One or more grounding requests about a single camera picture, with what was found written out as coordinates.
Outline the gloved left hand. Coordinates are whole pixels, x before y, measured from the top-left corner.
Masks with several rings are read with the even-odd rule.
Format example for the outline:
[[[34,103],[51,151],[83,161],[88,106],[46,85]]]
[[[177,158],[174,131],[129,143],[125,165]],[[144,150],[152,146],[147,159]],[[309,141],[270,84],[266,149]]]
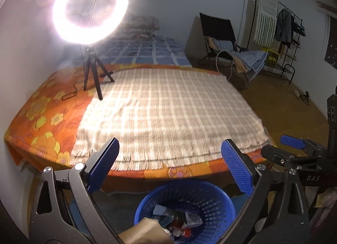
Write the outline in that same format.
[[[159,222],[150,218],[143,218],[138,224],[118,234],[118,236],[124,243],[174,243]]]

